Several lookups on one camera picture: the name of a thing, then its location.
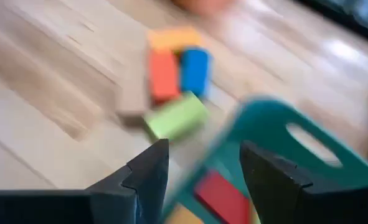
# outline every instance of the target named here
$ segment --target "green block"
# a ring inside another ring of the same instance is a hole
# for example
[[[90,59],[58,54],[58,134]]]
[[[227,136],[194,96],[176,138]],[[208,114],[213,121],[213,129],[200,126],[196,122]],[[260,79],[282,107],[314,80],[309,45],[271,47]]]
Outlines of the green block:
[[[145,116],[145,122],[156,139],[170,140],[184,134],[207,117],[207,109],[192,93],[184,93],[154,114]]]

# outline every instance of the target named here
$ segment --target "teal plastic bin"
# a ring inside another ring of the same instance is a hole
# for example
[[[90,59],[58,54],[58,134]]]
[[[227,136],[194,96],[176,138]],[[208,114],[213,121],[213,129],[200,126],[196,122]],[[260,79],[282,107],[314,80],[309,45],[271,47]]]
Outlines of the teal plastic bin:
[[[330,166],[307,150],[288,132],[286,128],[288,124],[296,124],[312,134],[336,155],[342,167]],[[217,139],[210,154],[192,171],[185,184],[167,202],[162,223],[177,203],[188,208],[204,223],[220,223],[194,197],[194,187],[210,169],[219,171],[244,195],[249,196],[239,163],[239,145],[243,140],[250,140],[261,148],[280,154],[299,166],[333,179],[348,189],[368,186],[367,161],[291,106],[271,98],[258,97],[245,103],[230,129]]]

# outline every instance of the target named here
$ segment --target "blue block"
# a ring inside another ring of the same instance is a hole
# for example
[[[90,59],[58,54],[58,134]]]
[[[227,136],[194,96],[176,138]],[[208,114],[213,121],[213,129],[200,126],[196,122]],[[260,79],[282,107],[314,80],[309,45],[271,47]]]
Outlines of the blue block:
[[[181,55],[181,91],[191,91],[201,97],[205,93],[211,56],[200,47],[191,47]]]

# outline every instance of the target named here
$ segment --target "wooden floor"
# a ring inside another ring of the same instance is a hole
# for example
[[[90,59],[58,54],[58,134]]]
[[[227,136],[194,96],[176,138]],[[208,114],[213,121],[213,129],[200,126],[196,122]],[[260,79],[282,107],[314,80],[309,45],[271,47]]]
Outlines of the wooden floor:
[[[238,0],[208,18],[167,0],[2,0],[0,189],[85,188],[146,149],[145,133],[115,118],[119,80],[149,29],[188,24],[214,57],[210,118],[172,146],[172,185],[258,94],[368,158],[368,41],[291,0]]]

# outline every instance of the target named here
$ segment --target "red block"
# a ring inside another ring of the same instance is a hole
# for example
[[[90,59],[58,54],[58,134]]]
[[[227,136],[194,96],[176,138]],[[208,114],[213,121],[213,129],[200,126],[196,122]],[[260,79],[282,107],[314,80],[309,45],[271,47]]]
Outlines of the red block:
[[[151,50],[149,82],[154,103],[164,103],[179,96],[178,62],[170,50]]]
[[[195,193],[201,203],[224,223],[249,224],[249,199],[217,171],[211,171],[197,184]]]

